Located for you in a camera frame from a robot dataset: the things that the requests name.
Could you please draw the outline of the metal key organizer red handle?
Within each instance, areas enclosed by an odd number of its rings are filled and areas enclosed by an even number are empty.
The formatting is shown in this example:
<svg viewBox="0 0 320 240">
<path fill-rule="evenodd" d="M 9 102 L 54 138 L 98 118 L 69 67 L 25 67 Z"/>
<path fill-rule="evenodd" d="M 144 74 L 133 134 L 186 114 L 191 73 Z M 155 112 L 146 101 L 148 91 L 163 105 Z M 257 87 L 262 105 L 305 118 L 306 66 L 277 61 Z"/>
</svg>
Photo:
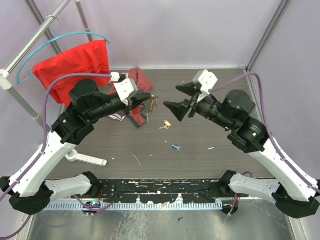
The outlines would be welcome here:
<svg viewBox="0 0 320 240">
<path fill-rule="evenodd" d="M 154 98 L 154 109 L 155 109 L 157 107 L 157 101 L 159 98 L 155 95 L 152 95 L 152 98 Z M 140 113 L 138 115 L 129 116 L 129 119 L 137 128 L 140 128 L 144 124 L 148 124 L 150 122 L 150 115 L 154 111 L 154 109 L 153 111 L 150 111 L 151 99 L 147 100 L 145 103 L 140 105 Z"/>
</svg>

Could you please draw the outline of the yellow tag key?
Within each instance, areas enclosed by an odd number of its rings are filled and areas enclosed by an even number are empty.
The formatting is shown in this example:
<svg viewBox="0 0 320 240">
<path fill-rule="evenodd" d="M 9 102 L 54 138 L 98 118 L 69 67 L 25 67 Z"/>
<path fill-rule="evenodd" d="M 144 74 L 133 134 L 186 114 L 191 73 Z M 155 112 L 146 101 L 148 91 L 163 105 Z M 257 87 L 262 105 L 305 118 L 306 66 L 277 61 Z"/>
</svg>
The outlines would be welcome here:
<svg viewBox="0 0 320 240">
<path fill-rule="evenodd" d="M 159 128 L 160 130 L 162 130 L 162 129 L 167 130 L 172 126 L 172 124 L 168 120 L 164 120 L 163 123 L 164 123 L 164 126 L 160 127 Z"/>
<path fill-rule="evenodd" d="M 153 109 L 154 109 L 154 105 L 155 105 L 155 99 L 152 98 L 151 101 L 150 101 L 150 111 L 152 112 Z"/>
</svg>

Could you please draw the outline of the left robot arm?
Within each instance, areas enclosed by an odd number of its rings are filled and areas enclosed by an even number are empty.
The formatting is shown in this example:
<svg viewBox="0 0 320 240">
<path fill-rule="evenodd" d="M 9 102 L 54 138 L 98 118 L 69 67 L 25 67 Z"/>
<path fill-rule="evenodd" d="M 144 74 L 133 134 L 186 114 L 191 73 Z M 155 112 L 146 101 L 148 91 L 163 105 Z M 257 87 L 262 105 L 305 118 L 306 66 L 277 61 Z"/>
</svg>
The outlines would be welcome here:
<svg viewBox="0 0 320 240">
<path fill-rule="evenodd" d="M 115 84 L 110 95 L 99 91 L 92 79 L 82 79 L 69 92 L 71 103 L 54 122 L 50 132 L 44 133 L 41 149 L 11 177 L 1 177 L 1 190 L 10 195 L 9 203 L 16 211 L 35 215 L 50 202 L 74 195 L 95 198 L 102 188 L 101 182 L 90 171 L 62 179 L 47 177 L 57 164 L 76 148 L 100 119 L 125 111 L 129 113 L 151 99 L 149 92 L 138 89 L 134 80 L 126 78 Z"/>
</svg>

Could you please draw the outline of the dusty red shirt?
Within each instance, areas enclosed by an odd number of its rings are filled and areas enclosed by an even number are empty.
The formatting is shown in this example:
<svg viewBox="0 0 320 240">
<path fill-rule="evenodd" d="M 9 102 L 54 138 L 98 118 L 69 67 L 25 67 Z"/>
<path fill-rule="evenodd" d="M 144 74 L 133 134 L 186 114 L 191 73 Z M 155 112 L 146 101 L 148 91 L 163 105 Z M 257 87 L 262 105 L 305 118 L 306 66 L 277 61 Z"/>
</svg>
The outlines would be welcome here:
<svg viewBox="0 0 320 240">
<path fill-rule="evenodd" d="M 138 89 L 142 92 L 150 93 L 153 89 L 153 84 L 151 83 L 151 81 L 148 79 L 145 73 L 138 67 L 132 68 L 125 72 L 121 72 L 120 74 L 126 75 L 128 78 L 133 79 Z M 137 128 L 140 128 L 141 126 L 147 123 L 147 115 L 142 112 L 144 109 L 145 104 L 140 105 L 139 107 L 130 111 L 130 113 L 126 113 L 124 110 L 121 110 L 109 115 L 108 118 L 116 120 L 118 122 L 122 122 L 125 118 L 129 118 Z"/>
</svg>

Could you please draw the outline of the bright red cloth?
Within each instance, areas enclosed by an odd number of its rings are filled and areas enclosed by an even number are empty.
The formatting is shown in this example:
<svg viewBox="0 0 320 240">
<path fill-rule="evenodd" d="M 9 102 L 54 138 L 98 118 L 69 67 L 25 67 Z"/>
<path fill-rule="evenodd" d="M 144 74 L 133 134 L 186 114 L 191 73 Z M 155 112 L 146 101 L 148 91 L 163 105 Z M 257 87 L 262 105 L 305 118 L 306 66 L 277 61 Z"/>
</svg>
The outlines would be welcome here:
<svg viewBox="0 0 320 240">
<path fill-rule="evenodd" d="M 33 67 L 32 73 L 48 89 L 58 78 L 75 73 L 109 74 L 106 40 L 94 40 L 44 60 Z M 83 76 L 69 77 L 52 88 L 50 95 L 58 103 L 69 106 L 69 92 Z"/>
</svg>

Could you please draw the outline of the blue tag key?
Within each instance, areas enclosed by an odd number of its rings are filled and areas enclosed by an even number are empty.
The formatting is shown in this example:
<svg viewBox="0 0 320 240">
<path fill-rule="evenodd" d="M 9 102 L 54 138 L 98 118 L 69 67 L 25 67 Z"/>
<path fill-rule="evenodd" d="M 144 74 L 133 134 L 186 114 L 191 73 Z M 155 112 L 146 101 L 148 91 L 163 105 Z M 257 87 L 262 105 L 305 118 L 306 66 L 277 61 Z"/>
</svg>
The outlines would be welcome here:
<svg viewBox="0 0 320 240">
<path fill-rule="evenodd" d="M 172 145 L 172 148 L 173 148 L 174 150 L 176 150 L 176 151 L 179 151 L 179 152 L 181 152 L 181 151 L 183 150 L 183 147 L 181 147 L 181 146 L 179 146 L 179 145 L 175 145 L 175 144 Z"/>
</svg>

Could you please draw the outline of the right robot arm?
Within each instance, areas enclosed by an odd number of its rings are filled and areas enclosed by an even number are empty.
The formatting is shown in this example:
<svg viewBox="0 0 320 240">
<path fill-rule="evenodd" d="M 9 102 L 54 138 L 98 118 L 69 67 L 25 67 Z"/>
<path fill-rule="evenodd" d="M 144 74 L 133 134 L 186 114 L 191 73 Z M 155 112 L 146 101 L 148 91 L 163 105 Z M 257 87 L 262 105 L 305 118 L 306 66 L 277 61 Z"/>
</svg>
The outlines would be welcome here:
<svg viewBox="0 0 320 240">
<path fill-rule="evenodd" d="M 231 90 L 224 101 L 219 102 L 212 94 L 198 100 L 200 95 L 194 83 L 178 85 L 176 89 L 191 99 L 163 104 L 179 121 L 185 116 L 192 118 L 199 114 L 224 128 L 230 132 L 227 138 L 237 149 L 256 159 L 275 177 L 261 180 L 228 170 L 219 180 L 219 191 L 223 196 L 246 194 L 257 197 L 274 204 L 294 219 L 317 213 L 320 182 L 300 168 L 294 171 L 295 163 L 289 158 L 281 158 L 282 152 L 273 146 L 265 125 L 250 116 L 256 105 L 245 91 Z"/>
</svg>

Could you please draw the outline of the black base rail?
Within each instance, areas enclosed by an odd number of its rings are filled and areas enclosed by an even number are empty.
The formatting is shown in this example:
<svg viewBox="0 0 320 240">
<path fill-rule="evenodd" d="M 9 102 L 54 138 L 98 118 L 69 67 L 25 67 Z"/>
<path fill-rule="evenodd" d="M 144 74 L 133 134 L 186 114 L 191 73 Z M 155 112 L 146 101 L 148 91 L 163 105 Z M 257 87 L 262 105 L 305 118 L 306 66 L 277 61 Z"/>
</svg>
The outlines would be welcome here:
<svg viewBox="0 0 320 240">
<path fill-rule="evenodd" d="M 215 179 L 100 179 L 99 188 L 93 195 L 80 198 L 101 198 L 106 203 L 143 204 L 174 203 L 179 197 L 184 204 L 215 203 L 231 198 L 239 203 L 240 197 L 224 188 Z"/>
</svg>

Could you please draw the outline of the aluminium frame post right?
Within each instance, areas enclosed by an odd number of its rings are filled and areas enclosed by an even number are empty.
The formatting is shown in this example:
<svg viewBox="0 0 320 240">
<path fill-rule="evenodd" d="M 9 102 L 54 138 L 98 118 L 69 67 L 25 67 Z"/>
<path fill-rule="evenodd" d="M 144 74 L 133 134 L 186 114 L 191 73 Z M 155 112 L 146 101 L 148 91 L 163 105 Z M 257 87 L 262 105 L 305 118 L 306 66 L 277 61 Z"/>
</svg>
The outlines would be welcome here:
<svg viewBox="0 0 320 240">
<path fill-rule="evenodd" d="M 268 40 L 271 38 L 274 30 L 276 29 L 278 23 L 280 22 L 282 16 L 286 12 L 288 6 L 290 5 L 291 0 L 281 0 L 278 7 L 276 8 L 275 13 L 273 14 L 262 38 L 260 39 L 252 57 L 250 58 L 248 65 L 246 66 L 245 70 L 250 72 L 254 67 L 256 61 L 258 60 L 259 56 L 261 55 L 262 51 L 264 50 Z"/>
</svg>

